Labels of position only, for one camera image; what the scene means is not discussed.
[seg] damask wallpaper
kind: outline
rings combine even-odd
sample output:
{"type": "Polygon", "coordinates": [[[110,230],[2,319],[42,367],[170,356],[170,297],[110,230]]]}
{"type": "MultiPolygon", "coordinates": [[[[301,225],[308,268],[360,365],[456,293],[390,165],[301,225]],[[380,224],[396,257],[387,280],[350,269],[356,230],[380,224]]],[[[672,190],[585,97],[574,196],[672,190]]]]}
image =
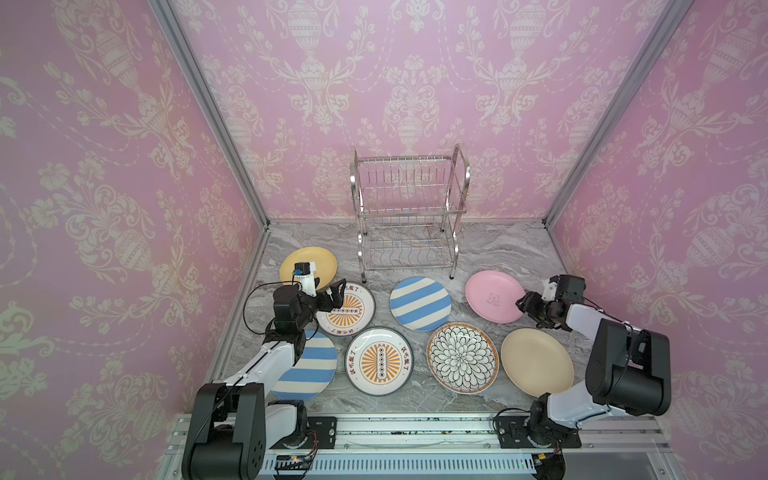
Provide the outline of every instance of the damask wallpaper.
{"type": "Polygon", "coordinates": [[[259,229],[148,3],[0,22],[0,478],[154,478],[259,229]]]}
{"type": "Polygon", "coordinates": [[[768,2],[696,0],[558,243],[590,298],[666,333],[689,480],[768,471],[768,2]]]}
{"type": "Polygon", "coordinates": [[[542,218],[666,0],[174,0],[272,219],[348,218],[349,155],[460,142],[470,217],[542,218]]]}

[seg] beige plate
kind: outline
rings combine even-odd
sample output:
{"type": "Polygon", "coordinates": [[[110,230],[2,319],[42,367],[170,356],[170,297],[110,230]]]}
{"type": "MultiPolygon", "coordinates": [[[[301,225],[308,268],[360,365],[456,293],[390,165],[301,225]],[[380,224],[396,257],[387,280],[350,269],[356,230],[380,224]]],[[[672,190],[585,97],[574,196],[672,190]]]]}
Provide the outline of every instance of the beige plate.
{"type": "Polygon", "coordinates": [[[336,275],[336,257],[330,250],[322,247],[299,248],[291,253],[280,266],[280,281],[289,282],[293,275],[293,265],[301,262],[314,262],[317,268],[317,276],[320,278],[318,290],[322,290],[331,283],[336,275]]]}
{"type": "Polygon", "coordinates": [[[571,388],[574,364],[565,348],[541,330],[517,329],[502,343],[502,365],[523,392],[541,396],[571,388]]]}

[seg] dish rack shelf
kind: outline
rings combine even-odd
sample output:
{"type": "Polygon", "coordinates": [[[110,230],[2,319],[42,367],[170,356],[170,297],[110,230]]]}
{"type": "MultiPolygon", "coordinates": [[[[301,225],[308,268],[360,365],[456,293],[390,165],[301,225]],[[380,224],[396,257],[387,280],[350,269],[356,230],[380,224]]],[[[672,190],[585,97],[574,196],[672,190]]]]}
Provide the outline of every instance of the dish rack shelf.
{"type": "Polygon", "coordinates": [[[469,190],[458,145],[450,156],[358,157],[353,149],[349,179],[363,283],[366,270],[450,267],[453,278],[469,190]]]}

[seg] metal dish rack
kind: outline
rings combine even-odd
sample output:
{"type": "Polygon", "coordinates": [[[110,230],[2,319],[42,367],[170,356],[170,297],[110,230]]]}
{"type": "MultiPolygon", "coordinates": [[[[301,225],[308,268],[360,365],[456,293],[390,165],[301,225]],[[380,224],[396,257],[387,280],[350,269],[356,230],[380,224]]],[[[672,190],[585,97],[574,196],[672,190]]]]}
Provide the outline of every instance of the metal dish rack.
{"type": "Polygon", "coordinates": [[[453,278],[469,189],[458,145],[451,156],[358,157],[353,149],[349,179],[363,283],[366,270],[451,267],[453,278]]]}

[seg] metal corner post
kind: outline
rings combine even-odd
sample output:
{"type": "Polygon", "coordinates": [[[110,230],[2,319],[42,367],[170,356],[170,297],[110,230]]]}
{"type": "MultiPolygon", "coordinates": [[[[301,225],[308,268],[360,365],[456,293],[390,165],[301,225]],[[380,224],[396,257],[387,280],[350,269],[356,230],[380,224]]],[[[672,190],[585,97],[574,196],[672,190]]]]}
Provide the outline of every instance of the metal corner post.
{"type": "Polygon", "coordinates": [[[549,207],[549,211],[544,218],[544,225],[547,230],[550,230],[554,223],[558,221],[558,218],[578,188],[579,183],[589,170],[592,161],[598,155],[598,151],[611,136],[611,131],[619,122],[632,97],[640,89],[643,80],[648,76],[656,60],[661,56],[661,52],[667,46],[667,42],[693,3],[694,0],[669,0],[664,6],[664,10],[656,21],[654,30],[645,39],[643,47],[627,71],[627,75],[624,77],[624,81],[621,82],[616,95],[611,99],[611,103],[605,109],[597,127],[592,132],[589,140],[587,140],[581,156],[576,161],[576,165],[560,188],[551,207],[549,207]]]}
{"type": "Polygon", "coordinates": [[[184,34],[184,30],[178,21],[173,6],[170,4],[170,0],[148,1],[154,10],[157,22],[165,33],[168,43],[174,50],[176,59],[181,66],[181,70],[184,72],[184,76],[189,82],[190,89],[194,93],[197,102],[200,104],[200,108],[203,110],[203,113],[208,120],[210,129],[213,131],[221,146],[221,150],[227,159],[227,163],[229,163],[230,168],[232,169],[237,184],[240,185],[240,189],[243,191],[243,195],[245,196],[251,213],[256,220],[258,220],[262,230],[266,230],[270,224],[270,221],[266,216],[266,210],[264,209],[264,206],[259,199],[259,195],[256,192],[256,187],[253,185],[250,175],[245,168],[243,159],[240,158],[234,140],[232,139],[229,130],[227,130],[227,125],[224,123],[221,111],[218,108],[213,94],[208,88],[208,83],[205,81],[203,71],[197,63],[192,47],[187,40],[187,36],[184,34]]]}

